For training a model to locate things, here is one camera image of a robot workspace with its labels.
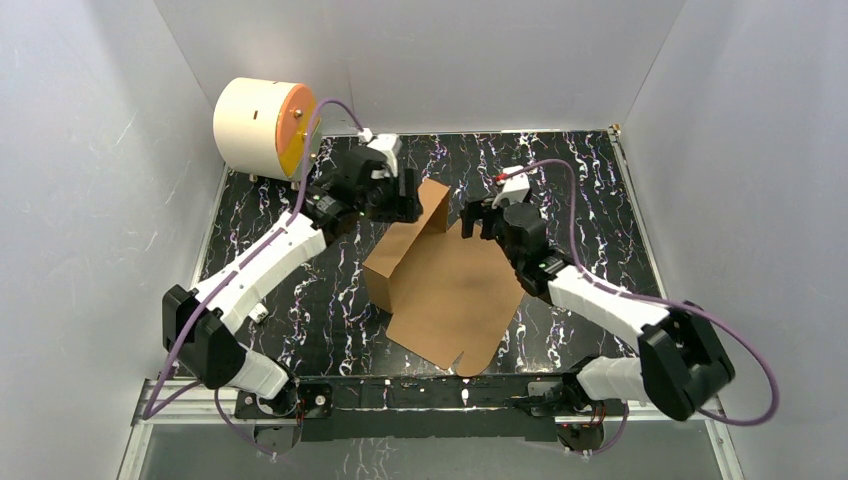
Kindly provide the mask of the brown cardboard box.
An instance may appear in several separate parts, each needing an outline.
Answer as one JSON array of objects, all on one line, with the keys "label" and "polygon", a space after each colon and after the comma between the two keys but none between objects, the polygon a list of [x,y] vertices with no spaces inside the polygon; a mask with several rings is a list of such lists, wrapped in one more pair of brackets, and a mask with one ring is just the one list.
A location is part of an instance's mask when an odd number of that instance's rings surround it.
[{"label": "brown cardboard box", "polygon": [[464,239],[448,221],[450,190],[431,180],[418,189],[423,213],[392,224],[364,262],[372,304],[390,313],[387,336],[463,377],[483,373],[524,291],[493,241]]}]

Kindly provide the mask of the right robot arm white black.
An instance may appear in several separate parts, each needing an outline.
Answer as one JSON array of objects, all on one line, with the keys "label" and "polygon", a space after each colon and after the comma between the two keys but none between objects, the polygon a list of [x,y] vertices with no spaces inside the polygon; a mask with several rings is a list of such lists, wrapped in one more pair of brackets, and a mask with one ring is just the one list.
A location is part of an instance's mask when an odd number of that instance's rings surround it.
[{"label": "right robot arm white black", "polygon": [[630,345],[634,358],[589,356],[563,375],[565,405],[590,413],[605,400],[651,403],[684,421],[736,376],[711,323],[689,305],[663,307],[592,284],[570,254],[547,237],[530,203],[470,201],[460,213],[461,235],[495,241],[525,292],[569,310]]}]

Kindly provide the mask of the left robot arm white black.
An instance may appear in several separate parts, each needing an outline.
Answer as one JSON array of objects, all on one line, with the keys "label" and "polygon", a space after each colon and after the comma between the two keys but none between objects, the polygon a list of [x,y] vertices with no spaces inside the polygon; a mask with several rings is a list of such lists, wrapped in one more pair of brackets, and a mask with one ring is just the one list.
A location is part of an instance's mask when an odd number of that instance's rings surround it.
[{"label": "left robot arm white black", "polygon": [[303,185],[294,208],[217,274],[164,294],[165,370],[180,364],[210,390],[236,388],[274,416],[293,413],[300,402],[296,375],[240,343],[238,331],[272,290],[360,220],[415,223],[423,213],[420,183],[414,169],[394,166],[375,148],[344,152],[336,168]]}]

